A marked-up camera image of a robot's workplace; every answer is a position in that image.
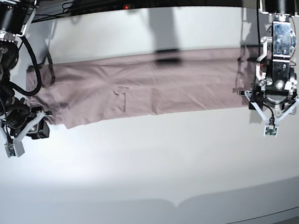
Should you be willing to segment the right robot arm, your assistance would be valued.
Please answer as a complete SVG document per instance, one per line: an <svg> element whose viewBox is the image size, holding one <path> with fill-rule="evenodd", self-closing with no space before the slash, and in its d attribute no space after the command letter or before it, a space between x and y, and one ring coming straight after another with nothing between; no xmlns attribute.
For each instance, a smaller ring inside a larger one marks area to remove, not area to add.
<svg viewBox="0 0 299 224"><path fill-rule="evenodd" d="M15 135L10 132L22 131L36 116L23 101L15 97L15 93L31 97L42 86L35 54L25 35L39 3L40 0L0 0L0 129L5 134L7 146L14 142ZM10 80L10 71L17 65L19 58L17 37L26 46L35 69L36 87L31 91L24 90Z"/></svg>

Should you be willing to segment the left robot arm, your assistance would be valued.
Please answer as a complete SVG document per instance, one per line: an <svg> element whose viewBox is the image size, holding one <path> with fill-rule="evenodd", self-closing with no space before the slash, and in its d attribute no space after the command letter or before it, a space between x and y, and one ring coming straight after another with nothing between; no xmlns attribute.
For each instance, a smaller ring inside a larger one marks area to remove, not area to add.
<svg viewBox="0 0 299 224"><path fill-rule="evenodd" d="M264 134L277 135L279 125L299 105L297 76L292 57L296 51L294 18L299 17L299 0L257 0L257 14L272 18L268 35L259 39L259 55L251 89L239 95L249 101L265 123Z"/></svg>

